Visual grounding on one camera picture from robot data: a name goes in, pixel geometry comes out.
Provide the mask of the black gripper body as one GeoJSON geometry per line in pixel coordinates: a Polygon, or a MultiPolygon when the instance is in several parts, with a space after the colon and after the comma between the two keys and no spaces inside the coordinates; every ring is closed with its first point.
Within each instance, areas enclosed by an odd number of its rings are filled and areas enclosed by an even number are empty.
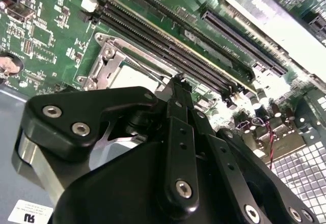
{"type": "Polygon", "coordinates": [[[53,223],[222,223],[192,141],[146,143],[74,181],[53,223]]]}

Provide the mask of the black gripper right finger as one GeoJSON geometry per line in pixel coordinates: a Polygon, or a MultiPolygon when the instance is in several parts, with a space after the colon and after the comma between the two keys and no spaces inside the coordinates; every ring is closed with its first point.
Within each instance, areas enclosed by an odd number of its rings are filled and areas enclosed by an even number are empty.
{"type": "Polygon", "coordinates": [[[229,129],[215,132],[193,106],[192,87],[182,83],[195,133],[196,152],[204,154],[207,184],[222,223],[318,223],[317,216],[229,129]]]}

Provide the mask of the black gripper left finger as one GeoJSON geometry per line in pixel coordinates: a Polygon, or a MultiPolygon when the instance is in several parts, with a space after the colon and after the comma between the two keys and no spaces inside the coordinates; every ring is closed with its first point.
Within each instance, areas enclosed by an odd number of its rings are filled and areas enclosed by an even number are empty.
{"type": "Polygon", "coordinates": [[[20,124],[18,149],[33,147],[35,155],[29,164],[44,188],[53,191],[55,208],[74,181],[137,146],[168,140],[195,145],[182,83],[176,78],[169,82],[172,97],[168,101],[144,87],[30,99],[20,124]]]}

